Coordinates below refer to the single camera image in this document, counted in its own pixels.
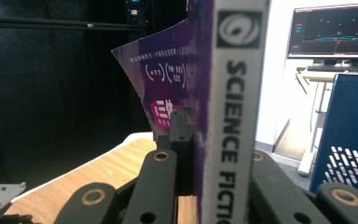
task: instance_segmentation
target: white wall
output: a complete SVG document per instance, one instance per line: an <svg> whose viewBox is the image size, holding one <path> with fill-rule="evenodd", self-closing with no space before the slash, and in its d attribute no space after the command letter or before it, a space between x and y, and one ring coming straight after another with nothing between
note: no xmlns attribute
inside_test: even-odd
<svg viewBox="0 0 358 224"><path fill-rule="evenodd" d="M305 60L286 61L292 13L295 7L315 7L358 3L356 0L271 0L268 18L263 82L260 94L256 142L272 146L291 117L293 98L287 80L295 77L296 67L309 64Z"/></svg>

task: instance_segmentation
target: screw hole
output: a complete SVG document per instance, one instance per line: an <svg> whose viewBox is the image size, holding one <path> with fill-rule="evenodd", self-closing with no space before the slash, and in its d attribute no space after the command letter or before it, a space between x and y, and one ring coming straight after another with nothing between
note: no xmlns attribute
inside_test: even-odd
<svg viewBox="0 0 358 224"><path fill-rule="evenodd" d="M144 213L141 215L141 222L144 224L153 223L156 220L156 215L153 213Z"/></svg>
<svg viewBox="0 0 358 224"><path fill-rule="evenodd" d="M81 202L84 205L94 205L100 203L106 197L106 192L103 189L91 189L81 197Z"/></svg>
<svg viewBox="0 0 358 224"><path fill-rule="evenodd" d="M341 203L350 206L358 206L358 196L345 189L332 189L331 194Z"/></svg>
<svg viewBox="0 0 358 224"><path fill-rule="evenodd" d="M166 161L169 157L170 155L166 152L158 152L153 155L155 161Z"/></svg>
<svg viewBox="0 0 358 224"><path fill-rule="evenodd" d="M310 218L302 213L295 213L295 219L300 223L310 223Z"/></svg>
<svg viewBox="0 0 358 224"><path fill-rule="evenodd" d="M264 156L259 152L254 152L254 161L263 161Z"/></svg>

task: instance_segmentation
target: desk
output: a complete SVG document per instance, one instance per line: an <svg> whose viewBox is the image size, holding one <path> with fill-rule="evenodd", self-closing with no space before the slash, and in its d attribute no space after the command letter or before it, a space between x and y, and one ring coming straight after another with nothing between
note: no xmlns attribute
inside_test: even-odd
<svg viewBox="0 0 358 224"><path fill-rule="evenodd" d="M156 144L150 139L127 140L68 174L24 193L15 199L6 215L32 215L33 222L54 223L76 190L92 182L103 182L118 189L139 174L145 155L153 149ZM194 196L179 197L178 223L197 223L196 203Z"/></svg>
<svg viewBox="0 0 358 224"><path fill-rule="evenodd" d="M307 70L301 72L301 76L303 78L308 79L309 81L322 83L322 87L320 87L320 89L317 90L318 95L315 96L317 99L317 101L315 101L316 109L312 113L313 113L313 117L315 117L316 120L313 123L311 129L312 132L311 132L310 144L307 147L301 159L300 165L298 166L298 173L300 175L307 176L310 173L310 167L312 166L312 161L315 154L314 145L315 145L317 129L320 126L323 126L322 117L323 114L325 114L324 112L322 112L322 104L324 103L324 92L327 83L334 82L334 77L336 74L337 73L333 73L333 72L309 72Z"/></svg>

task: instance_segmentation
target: black mechanical part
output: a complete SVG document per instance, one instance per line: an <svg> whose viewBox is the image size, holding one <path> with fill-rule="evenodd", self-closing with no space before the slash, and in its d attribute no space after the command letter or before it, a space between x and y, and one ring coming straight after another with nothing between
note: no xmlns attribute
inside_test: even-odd
<svg viewBox="0 0 358 224"><path fill-rule="evenodd" d="M55 223L111 223L119 212L113 203L116 194L108 184L85 185L68 200Z"/></svg>
<svg viewBox="0 0 358 224"><path fill-rule="evenodd" d="M3 216L0 219L0 224L35 224L32 221L32 216L30 215L24 215L24 216L20 216L18 214L15 215L6 215Z"/></svg>
<svg viewBox="0 0 358 224"><path fill-rule="evenodd" d="M177 194L193 194L193 139L187 120L187 108L180 108L171 113L170 149L178 157Z"/></svg>
<svg viewBox="0 0 358 224"><path fill-rule="evenodd" d="M176 223L175 185L176 154L168 149L148 153L122 223Z"/></svg>
<svg viewBox="0 0 358 224"><path fill-rule="evenodd" d="M316 205L332 223L358 223L358 189L342 183L322 184Z"/></svg>
<svg viewBox="0 0 358 224"><path fill-rule="evenodd" d="M116 224L123 222L123 218L126 214L127 207L129 206L130 198L133 190L135 189L137 180L138 177L117 189L117 195L113 201L113 206L115 207L113 211L118 211L118 214L113 214L113 223Z"/></svg>
<svg viewBox="0 0 358 224"><path fill-rule="evenodd" d="M262 151L254 152L249 223L330 223Z"/></svg>

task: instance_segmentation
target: spine logo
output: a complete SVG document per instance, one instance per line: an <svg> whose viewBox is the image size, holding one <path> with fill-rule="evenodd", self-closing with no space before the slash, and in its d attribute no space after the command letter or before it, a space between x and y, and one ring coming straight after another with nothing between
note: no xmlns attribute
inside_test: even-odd
<svg viewBox="0 0 358 224"><path fill-rule="evenodd" d="M261 32L260 12L220 11L218 16L218 48L258 48Z"/></svg>
<svg viewBox="0 0 358 224"><path fill-rule="evenodd" d="M170 129L171 113L173 110L178 109L179 106L171 103L171 100L159 100L152 102L150 107L156 124L161 128Z"/></svg>

